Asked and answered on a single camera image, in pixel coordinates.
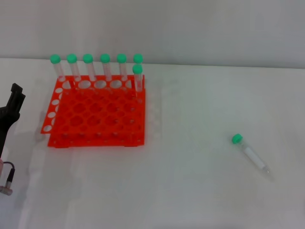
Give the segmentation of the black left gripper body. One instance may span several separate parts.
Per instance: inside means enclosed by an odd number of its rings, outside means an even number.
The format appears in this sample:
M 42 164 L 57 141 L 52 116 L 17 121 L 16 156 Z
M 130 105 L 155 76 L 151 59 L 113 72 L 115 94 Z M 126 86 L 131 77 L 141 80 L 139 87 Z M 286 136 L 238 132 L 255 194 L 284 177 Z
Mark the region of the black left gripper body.
M 2 155 L 10 127 L 19 119 L 19 117 L 20 112 L 17 109 L 8 106 L 0 108 L 0 155 Z

